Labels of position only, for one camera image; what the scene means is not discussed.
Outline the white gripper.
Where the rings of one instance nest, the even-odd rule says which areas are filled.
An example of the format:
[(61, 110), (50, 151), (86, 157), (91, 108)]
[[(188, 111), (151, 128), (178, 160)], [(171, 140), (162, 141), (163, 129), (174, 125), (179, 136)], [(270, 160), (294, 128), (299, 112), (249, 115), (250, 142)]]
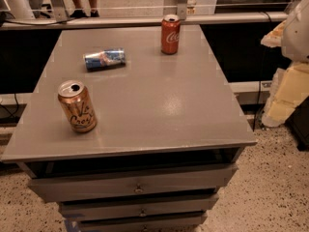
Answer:
[(301, 0), (282, 21), (261, 39), (267, 47), (280, 47), (293, 62), (273, 76), (262, 115), (266, 127), (278, 127), (309, 97), (309, 0)]

